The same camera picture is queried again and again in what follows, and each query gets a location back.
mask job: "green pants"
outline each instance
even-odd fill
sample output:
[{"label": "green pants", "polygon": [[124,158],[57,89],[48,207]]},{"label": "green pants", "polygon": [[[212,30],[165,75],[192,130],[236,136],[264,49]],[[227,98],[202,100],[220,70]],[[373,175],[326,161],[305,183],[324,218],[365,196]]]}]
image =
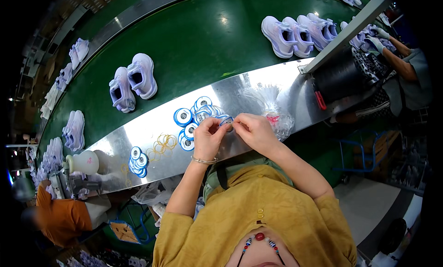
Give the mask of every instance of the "green pants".
[{"label": "green pants", "polygon": [[[257,153],[256,151],[251,151],[249,153],[241,154],[234,158],[237,162],[244,162],[241,164],[236,164],[233,166],[226,167],[226,176],[229,179],[231,176],[233,176],[238,170],[240,170],[243,167],[251,166],[251,165],[262,165],[266,164],[271,166],[272,168],[279,171],[281,174],[285,176],[287,181],[291,186],[294,186],[291,179],[284,173],[284,171],[280,168],[279,165],[275,164],[274,161],[264,157],[263,155]],[[208,197],[211,192],[220,186],[219,178],[217,177],[217,167],[222,164],[222,162],[218,162],[214,165],[212,165],[211,169],[208,172],[208,176],[206,179],[206,184],[203,189],[203,199],[205,200]]]}]

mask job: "mustard yellow shirt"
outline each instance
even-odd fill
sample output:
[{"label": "mustard yellow shirt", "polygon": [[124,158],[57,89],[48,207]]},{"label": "mustard yellow shirt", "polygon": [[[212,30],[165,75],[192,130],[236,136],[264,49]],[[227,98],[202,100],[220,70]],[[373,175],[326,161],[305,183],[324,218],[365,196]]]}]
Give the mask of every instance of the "mustard yellow shirt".
[{"label": "mustard yellow shirt", "polygon": [[224,266],[241,238],[261,226],[275,231],[302,267],[355,266],[357,248],[337,199],[314,202],[268,165],[239,170],[228,186],[208,196],[195,221],[163,215],[153,266]]}]

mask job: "green conveyor belt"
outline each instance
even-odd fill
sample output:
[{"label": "green conveyor belt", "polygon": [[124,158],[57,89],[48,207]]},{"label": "green conveyor belt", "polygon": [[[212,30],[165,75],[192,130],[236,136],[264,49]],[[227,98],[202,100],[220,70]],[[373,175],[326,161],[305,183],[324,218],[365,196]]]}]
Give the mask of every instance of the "green conveyor belt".
[{"label": "green conveyor belt", "polygon": [[[341,21],[350,22],[359,12],[337,0],[185,0],[145,18],[113,39],[69,84],[43,133],[37,162],[49,140],[61,136],[71,110],[85,115],[87,147],[175,97],[228,76],[296,60],[275,56],[261,21],[267,15],[296,19],[314,11],[337,22],[338,31]],[[150,100],[136,96],[135,111],[125,114],[112,107],[108,83],[136,53],[153,59],[158,92]],[[65,147],[63,153],[72,154]]]}]

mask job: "black roller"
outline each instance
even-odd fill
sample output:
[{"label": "black roller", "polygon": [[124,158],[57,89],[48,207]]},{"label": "black roller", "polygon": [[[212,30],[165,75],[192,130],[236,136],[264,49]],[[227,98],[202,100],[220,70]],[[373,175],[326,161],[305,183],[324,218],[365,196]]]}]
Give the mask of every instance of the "black roller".
[{"label": "black roller", "polygon": [[364,53],[347,46],[318,68],[313,77],[325,103],[362,93],[377,82],[368,61]]}]

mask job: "red bead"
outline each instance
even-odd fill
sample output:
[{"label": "red bead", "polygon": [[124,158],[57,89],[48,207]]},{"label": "red bead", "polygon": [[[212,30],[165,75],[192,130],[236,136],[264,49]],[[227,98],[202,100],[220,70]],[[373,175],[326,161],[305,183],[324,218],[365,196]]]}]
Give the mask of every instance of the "red bead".
[{"label": "red bead", "polygon": [[264,234],[262,232],[259,232],[255,235],[255,239],[257,239],[258,241],[262,241],[264,239]]}]

